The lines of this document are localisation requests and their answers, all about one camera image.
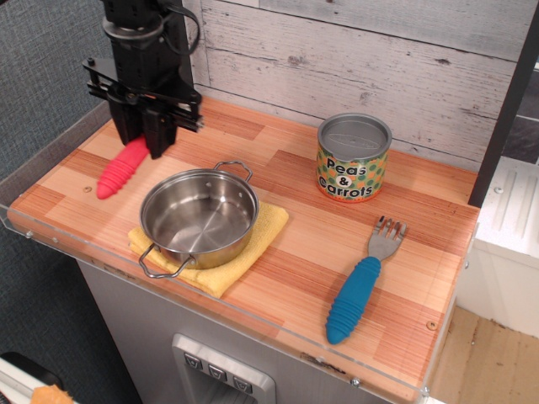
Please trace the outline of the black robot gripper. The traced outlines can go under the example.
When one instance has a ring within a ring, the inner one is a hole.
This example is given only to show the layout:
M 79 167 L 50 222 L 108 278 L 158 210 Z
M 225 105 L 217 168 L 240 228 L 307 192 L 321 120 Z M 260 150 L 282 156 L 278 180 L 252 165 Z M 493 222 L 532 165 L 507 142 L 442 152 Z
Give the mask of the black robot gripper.
M 113 56 L 83 61 L 89 73 L 88 91 L 109 102 L 124 146 L 143 134 L 151 158 L 158 159 L 175 143 L 177 128 L 201 127 L 202 96 L 186 83 L 163 88 L 167 65 L 159 42 L 161 24 L 133 29 L 105 24 L 103 29 Z

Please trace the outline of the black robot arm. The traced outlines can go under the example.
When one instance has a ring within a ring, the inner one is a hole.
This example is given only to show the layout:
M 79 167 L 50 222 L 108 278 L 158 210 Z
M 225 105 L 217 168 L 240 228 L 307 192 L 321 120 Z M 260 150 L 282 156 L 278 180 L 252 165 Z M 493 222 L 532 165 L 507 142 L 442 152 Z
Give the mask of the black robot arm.
M 88 91 L 109 104 L 124 145 L 142 138 L 152 158 L 176 140 L 179 128 L 201 126 L 201 94 L 189 67 L 199 38 L 189 39 L 180 1 L 106 1 L 103 30 L 113 55 L 87 58 Z

